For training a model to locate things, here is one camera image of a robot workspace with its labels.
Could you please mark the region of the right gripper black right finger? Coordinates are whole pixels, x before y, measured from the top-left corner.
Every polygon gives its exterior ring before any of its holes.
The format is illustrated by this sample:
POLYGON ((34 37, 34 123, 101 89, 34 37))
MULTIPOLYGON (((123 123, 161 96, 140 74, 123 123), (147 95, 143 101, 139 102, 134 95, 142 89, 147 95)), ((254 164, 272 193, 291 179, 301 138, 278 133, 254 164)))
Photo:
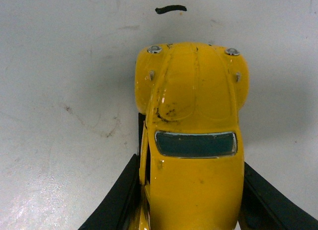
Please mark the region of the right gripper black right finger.
POLYGON ((242 230, 316 230, 318 221, 295 205, 250 165, 244 164, 238 218, 242 230))

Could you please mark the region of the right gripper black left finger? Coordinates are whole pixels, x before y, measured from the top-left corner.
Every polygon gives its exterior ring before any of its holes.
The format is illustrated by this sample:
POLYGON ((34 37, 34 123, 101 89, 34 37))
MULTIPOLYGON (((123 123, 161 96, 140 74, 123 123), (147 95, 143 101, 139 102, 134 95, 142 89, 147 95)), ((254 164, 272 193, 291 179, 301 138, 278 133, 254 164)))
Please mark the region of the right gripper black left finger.
POLYGON ((81 230, 127 230, 140 202, 139 157, 134 154, 81 230))

